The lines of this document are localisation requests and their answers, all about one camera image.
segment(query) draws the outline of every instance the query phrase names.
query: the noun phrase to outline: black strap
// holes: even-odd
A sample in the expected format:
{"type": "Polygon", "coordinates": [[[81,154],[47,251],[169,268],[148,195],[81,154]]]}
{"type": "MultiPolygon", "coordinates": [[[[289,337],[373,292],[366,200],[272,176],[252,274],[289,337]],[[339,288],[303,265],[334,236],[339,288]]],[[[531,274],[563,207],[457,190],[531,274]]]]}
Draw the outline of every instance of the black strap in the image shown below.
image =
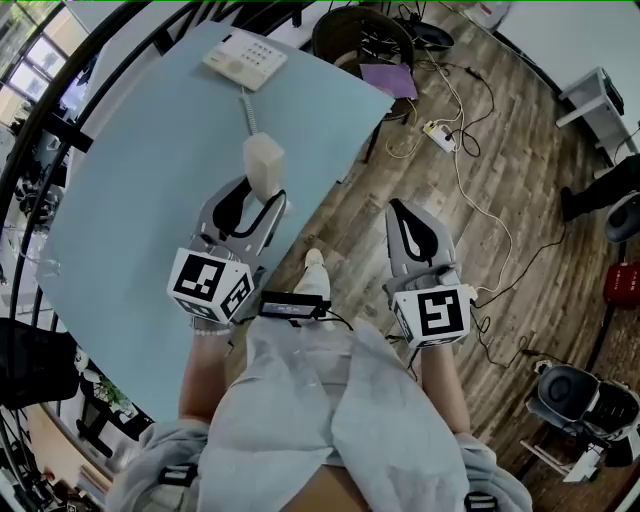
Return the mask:
{"type": "Polygon", "coordinates": [[[389,201],[398,217],[398,225],[402,243],[407,255],[414,261],[428,262],[432,266],[431,259],[438,253],[438,235],[427,226],[421,219],[416,217],[400,199],[394,198],[389,201]],[[418,246],[419,254],[415,254],[409,244],[407,230],[415,244],[418,246]]]}
{"type": "Polygon", "coordinates": [[[160,471],[158,483],[191,487],[191,482],[198,475],[198,466],[195,464],[180,464],[179,466],[167,466],[160,471]]]}
{"type": "Polygon", "coordinates": [[[464,508],[467,512],[497,512],[498,500],[490,494],[474,491],[464,499],[464,508]]]}

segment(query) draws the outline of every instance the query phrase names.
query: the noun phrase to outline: purple cloth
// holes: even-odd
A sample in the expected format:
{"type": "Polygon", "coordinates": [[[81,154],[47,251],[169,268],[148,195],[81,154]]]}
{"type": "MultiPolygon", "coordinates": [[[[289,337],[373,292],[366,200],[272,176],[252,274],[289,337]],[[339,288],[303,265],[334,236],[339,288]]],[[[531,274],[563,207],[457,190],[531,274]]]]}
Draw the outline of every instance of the purple cloth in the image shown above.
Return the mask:
{"type": "Polygon", "coordinates": [[[394,98],[418,99],[418,91],[406,64],[360,64],[362,79],[394,98]]]}

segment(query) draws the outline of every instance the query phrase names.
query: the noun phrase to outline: white shoe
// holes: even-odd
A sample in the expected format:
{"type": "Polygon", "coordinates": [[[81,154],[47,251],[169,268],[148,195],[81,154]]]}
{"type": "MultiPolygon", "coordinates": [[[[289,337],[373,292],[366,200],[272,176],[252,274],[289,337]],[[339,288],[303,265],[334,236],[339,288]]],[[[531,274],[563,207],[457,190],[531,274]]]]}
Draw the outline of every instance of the white shoe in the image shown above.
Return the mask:
{"type": "Polygon", "coordinates": [[[324,258],[318,249],[309,249],[304,258],[304,268],[307,269],[311,265],[322,265],[324,267],[324,258]]]}

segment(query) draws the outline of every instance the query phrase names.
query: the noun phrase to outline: black shoe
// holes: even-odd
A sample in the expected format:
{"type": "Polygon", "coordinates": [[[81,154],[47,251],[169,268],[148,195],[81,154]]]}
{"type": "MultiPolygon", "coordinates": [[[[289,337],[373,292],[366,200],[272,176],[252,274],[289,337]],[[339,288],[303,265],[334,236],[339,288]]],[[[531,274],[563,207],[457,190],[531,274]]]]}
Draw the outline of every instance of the black shoe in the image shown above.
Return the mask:
{"type": "Polygon", "coordinates": [[[568,187],[563,187],[560,191],[560,202],[562,204],[562,220],[564,222],[569,222],[580,215],[580,212],[573,204],[573,193],[568,187]]]}

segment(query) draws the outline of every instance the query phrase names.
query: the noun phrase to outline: window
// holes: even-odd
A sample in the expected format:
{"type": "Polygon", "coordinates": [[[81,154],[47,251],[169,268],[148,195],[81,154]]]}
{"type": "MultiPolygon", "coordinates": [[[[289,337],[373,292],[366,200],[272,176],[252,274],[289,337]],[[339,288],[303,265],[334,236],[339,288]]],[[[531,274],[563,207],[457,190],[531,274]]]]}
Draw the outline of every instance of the window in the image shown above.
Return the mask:
{"type": "Polygon", "coordinates": [[[0,123],[9,126],[18,117],[23,119],[29,117],[25,110],[25,101],[8,87],[3,87],[0,89],[0,123]]]}
{"type": "Polygon", "coordinates": [[[18,50],[35,29],[15,4],[0,3],[0,75],[18,58],[18,50]]]}
{"type": "Polygon", "coordinates": [[[27,64],[21,63],[11,77],[11,85],[38,101],[47,88],[47,81],[27,64]]]}
{"type": "Polygon", "coordinates": [[[62,9],[51,20],[51,23],[44,28],[44,33],[67,55],[75,52],[87,37],[87,31],[67,8],[62,9]]]}
{"type": "Polygon", "coordinates": [[[56,8],[57,2],[16,2],[20,9],[36,23],[42,23],[47,15],[56,8]]]}
{"type": "Polygon", "coordinates": [[[27,57],[51,77],[56,76],[64,65],[62,55],[42,37],[29,50],[27,57]]]}

